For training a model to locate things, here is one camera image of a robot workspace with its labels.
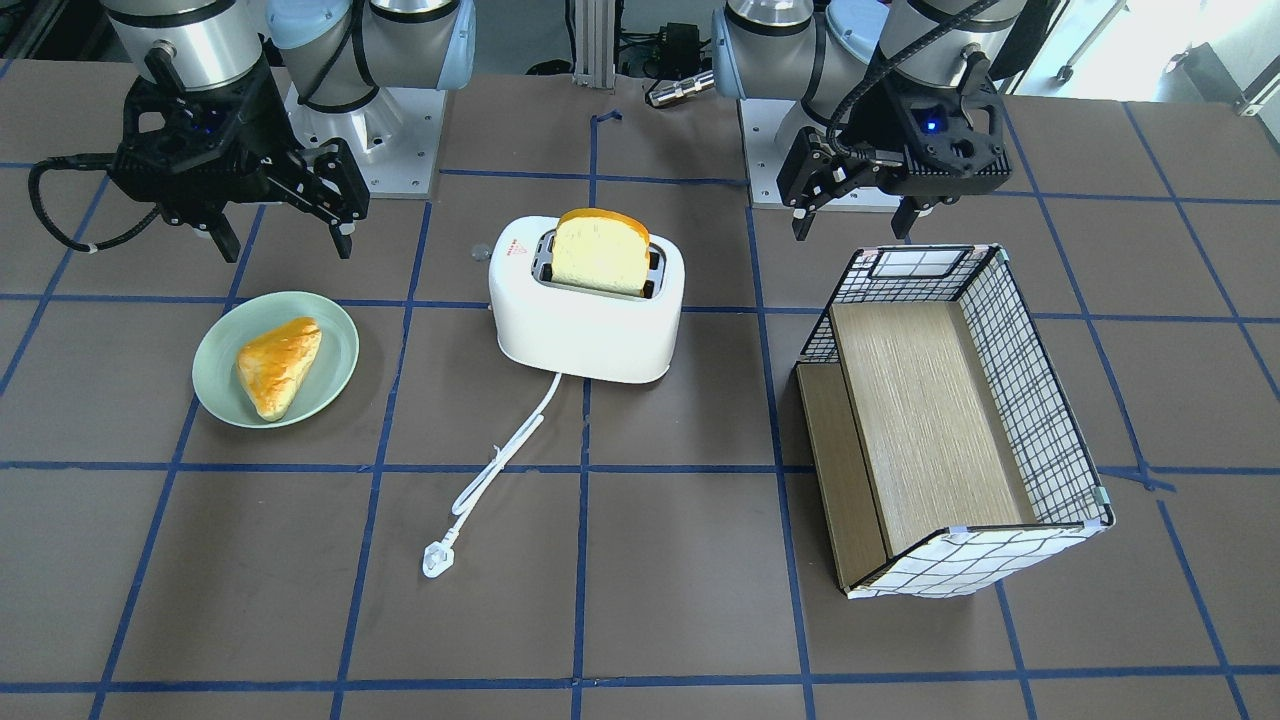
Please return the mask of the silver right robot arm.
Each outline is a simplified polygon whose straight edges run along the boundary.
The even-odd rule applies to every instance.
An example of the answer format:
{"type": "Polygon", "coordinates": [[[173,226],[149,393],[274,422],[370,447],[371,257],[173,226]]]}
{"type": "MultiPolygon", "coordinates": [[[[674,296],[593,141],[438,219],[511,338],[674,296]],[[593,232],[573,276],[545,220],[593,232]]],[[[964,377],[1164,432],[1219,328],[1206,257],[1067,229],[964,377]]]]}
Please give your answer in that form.
{"type": "Polygon", "coordinates": [[[422,195],[439,113],[471,78],[471,1],[106,1],[138,69],[108,176],[229,263],[229,204],[317,218],[339,258],[371,197],[422,195]]]}

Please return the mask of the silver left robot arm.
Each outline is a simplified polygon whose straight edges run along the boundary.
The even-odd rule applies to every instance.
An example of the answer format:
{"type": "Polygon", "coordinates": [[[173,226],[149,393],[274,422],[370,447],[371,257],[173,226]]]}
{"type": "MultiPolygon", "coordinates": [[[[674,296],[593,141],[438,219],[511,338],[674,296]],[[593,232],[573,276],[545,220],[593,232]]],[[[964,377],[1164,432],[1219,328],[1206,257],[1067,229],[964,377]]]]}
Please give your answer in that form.
{"type": "Polygon", "coordinates": [[[905,237],[941,204],[1012,176],[997,82],[1027,69],[1055,1],[727,1],[714,15],[716,88],[795,105],[782,124],[778,202],[805,240],[858,190],[899,200],[905,237]]]}

